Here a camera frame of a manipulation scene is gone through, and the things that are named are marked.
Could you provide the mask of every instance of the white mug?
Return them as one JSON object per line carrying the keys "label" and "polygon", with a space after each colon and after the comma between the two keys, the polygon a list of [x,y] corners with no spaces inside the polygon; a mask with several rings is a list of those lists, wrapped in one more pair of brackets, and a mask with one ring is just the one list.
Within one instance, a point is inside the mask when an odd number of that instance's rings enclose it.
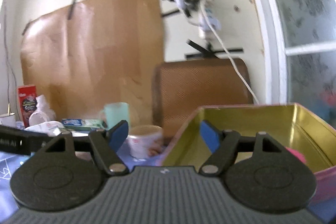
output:
{"label": "white mug", "polygon": [[15,113],[10,113],[9,115],[7,113],[1,114],[0,124],[3,126],[16,128]]}
{"label": "white mug", "polygon": [[162,128],[153,125],[137,126],[130,130],[128,134],[128,144],[131,155],[137,159],[148,159],[149,149],[155,143],[163,143]]}

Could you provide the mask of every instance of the brown cardboard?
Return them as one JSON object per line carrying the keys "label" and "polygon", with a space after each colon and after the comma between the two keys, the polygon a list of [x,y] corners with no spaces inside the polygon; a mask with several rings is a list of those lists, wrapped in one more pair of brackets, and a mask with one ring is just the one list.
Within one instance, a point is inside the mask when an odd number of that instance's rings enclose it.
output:
{"label": "brown cardboard", "polygon": [[57,118],[95,118],[127,102],[131,124],[152,123],[151,79],[163,62],[159,0],[84,0],[33,21],[21,46],[25,84]]}

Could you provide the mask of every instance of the black tape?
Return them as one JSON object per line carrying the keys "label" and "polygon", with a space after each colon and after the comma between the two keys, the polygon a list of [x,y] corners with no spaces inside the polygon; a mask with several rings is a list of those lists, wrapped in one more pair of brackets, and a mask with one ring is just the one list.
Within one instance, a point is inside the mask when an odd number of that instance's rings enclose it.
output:
{"label": "black tape", "polygon": [[77,0],[72,0],[71,6],[69,7],[68,20],[72,18],[73,10]]}
{"label": "black tape", "polygon": [[170,12],[162,13],[161,17],[172,16],[172,15],[178,14],[179,12],[180,12],[179,9],[171,10]]}
{"label": "black tape", "polygon": [[25,28],[23,29],[21,35],[25,35],[25,34],[26,34],[26,31],[28,30],[28,28],[29,28],[29,26],[30,26],[30,23],[31,23],[31,21],[29,21],[29,22],[26,24],[26,26],[25,26]]}

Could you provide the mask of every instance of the pink object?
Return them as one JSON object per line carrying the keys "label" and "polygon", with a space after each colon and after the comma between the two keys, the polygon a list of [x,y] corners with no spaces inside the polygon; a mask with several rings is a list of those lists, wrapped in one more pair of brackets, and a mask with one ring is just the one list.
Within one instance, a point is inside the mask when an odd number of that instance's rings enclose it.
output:
{"label": "pink object", "polygon": [[321,93],[321,98],[328,104],[328,106],[336,107],[336,93],[334,91],[325,91]]}
{"label": "pink object", "polygon": [[336,197],[336,166],[315,173],[316,193],[311,204],[320,203]]}
{"label": "pink object", "polygon": [[299,151],[291,149],[289,147],[286,147],[286,149],[291,152],[294,156],[296,156],[301,162],[304,164],[306,163],[306,158],[303,154],[301,154]]}

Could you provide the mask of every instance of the electrical wire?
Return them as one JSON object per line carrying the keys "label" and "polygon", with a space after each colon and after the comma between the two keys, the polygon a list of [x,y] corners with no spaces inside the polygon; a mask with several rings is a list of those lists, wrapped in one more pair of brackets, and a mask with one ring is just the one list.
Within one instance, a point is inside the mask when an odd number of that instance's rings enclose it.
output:
{"label": "electrical wire", "polygon": [[200,0],[200,7],[201,7],[201,11],[202,11],[202,14],[203,14],[203,16],[205,18],[205,21],[206,21],[207,25],[209,26],[210,30],[213,32],[213,34],[215,35],[215,37],[218,39],[219,43],[222,45],[224,51],[227,54],[227,57],[229,58],[229,60],[231,61],[232,66],[233,66],[233,68],[235,69],[235,72],[237,73],[237,75],[239,76],[239,78],[242,80],[242,82],[244,83],[244,85],[247,87],[247,89],[249,90],[249,92],[252,94],[255,102],[257,104],[259,104],[259,100],[258,100],[257,96],[254,94],[254,92],[251,89],[251,87],[249,86],[249,84],[246,82],[246,80],[243,78],[243,76],[238,71],[237,65],[236,65],[235,61],[233,60],[233,58],[231,57],[231,54],[229,53],[229,51],[225,47],[222,39],[219,37],[219,35],[215,31],[215,29],[212,27],[212,25],[211,25],[211,23],[209,21],[209,18],[207,16],[207,13],[205,11],[205,2],[206,2],[206,0]]}
{"label": "electrical wire", "polygon": [[[7,6],[6,6],[6,2],[4,2],[3,4],[3,8],[4,8],[4,20],[3,20],[3,41],[4,41],[4,48],[5,48],[5,55],[6,55],[6,68],[7,68],[7,79],[8,79],[8,84],[7,84],[7,99],[8,99],[8,104],[9,104],[9,86],[10,86],[10,80],[9,80],[9,71],[8,69],[10,69],[13,78],[14,78],[14,83],[15,83],[15,90],[17,88],[17,81],[16,81],[16,76],[13,70],[13,67],[11,66],[11,63],[9,61],[9,54],[8,54],[8,47],[7,47]],[[16,109],[16,114],[20,119],[20,115],[17,109],[17,97],[15,94],[15,109]]]}

